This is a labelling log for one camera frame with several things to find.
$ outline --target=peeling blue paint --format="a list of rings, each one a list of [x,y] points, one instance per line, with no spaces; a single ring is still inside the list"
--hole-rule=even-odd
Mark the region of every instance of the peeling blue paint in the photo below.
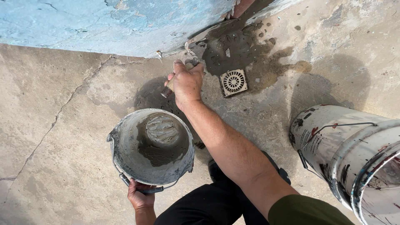
[[[221,22],[233,0],[1,0],[0,43],[158,57]]]

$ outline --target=square drain cover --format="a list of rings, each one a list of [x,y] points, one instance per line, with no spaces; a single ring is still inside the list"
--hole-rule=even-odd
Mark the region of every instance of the square drain cover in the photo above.
[[[224,97],[228,97],[248,89],[243,70],[232,70],[220,76],[220,84]]]

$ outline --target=bucket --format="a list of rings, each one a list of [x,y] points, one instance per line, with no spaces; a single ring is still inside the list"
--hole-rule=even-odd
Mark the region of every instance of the bucket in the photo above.
[[[400,120],[319,104],[295,118],[289,139],[362,223],[400,223]]]
[[[188,126],[168,111],[134,111],[119,121],[107,141],[111,142],[113,164],[122,170],[116,167],[127,185],[123,173],[143,184],[165,185],[192,172],[193,136]]]

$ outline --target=hand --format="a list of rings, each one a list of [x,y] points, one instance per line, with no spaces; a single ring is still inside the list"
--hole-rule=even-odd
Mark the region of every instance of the hand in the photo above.
[[[199,63],[191,70],[187,70],[185,64],[177,59],[174,62],[174,72],[168,75],[168,80],[174,78],[175,102],[180,110],[184,112],[192,102],[201,101],[201,86],[203,85],[204,68]]]
[[[151,188],[155,188],[156,186],[145,185],[139,182],[136,182],[134,179],[129,179],[130,184],[128,187],[128,199],[132,203],[135,210],[142,209],[142,208],[153,208],[154,207],[154,200],[155,194],[144,195],[139,191],[136,191],[136,188],[139,190],[147,190]]]

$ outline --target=bucket handle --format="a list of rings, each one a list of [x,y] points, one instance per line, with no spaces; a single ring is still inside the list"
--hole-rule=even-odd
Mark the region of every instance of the bucket handle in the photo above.
[[[115,161],[114,161],[114,155],[115,155],[115,153],[114,153],[114,138],[111,137],[111,140],[112,140],[112,144],[111,144],[112,164],[114,165],[114,168],[118,171],[118,173],[120,173],[121,180],[126,184],[126,186],[129,187],[129,184],[130,184],[129,179],[126,177],[126,175],[123,172],[121,172],[117,168],[117,165],[115,164]],[[139,190],[139,189],[136,189],[136,190],[139,191],[142,194],[149,195],[149,194],[161,192],[164,189],[167,189],[167,188],[170,188],[170,187],[174,186],[178,182],[178,180],[179,180],[179,178],[175,181],[175,183],[173,183],[172,185],[170,185],[168,187],[161,186],[161,187],[156,187],[156,188],[147,189],[147,190]]]
[[[321,129],[319,129],[314,135],[311,136],[311,138],[307,141],[307,143],[304,145],[304,147],[300,148],[297,150],[297,153],[299,154],[301,163],[303,164],[304,169],[312,172],[313,174],[315,174],[317,177],[321,178],[322,180],[324,180],[320,175],[318,175],[316,172],[309,170],[308,169],[308,165],[307,165],[307,160],[306,158],[303,156],[303,153],[301,152],[302,149],[306,148],[307,145],[311,142],[311,140],[320,132],[322,131],[324,128],[326,127],[341,127],[341,126],[352,126],[352,125],[363,125],[363,124],[372,124],[374,127],[377,126],[376,123],[372,123],[372,122],[365,122],[365,123],[348,123],[348,124],[338,124],[338,125],[326,125],[324,127],[322,127]]]

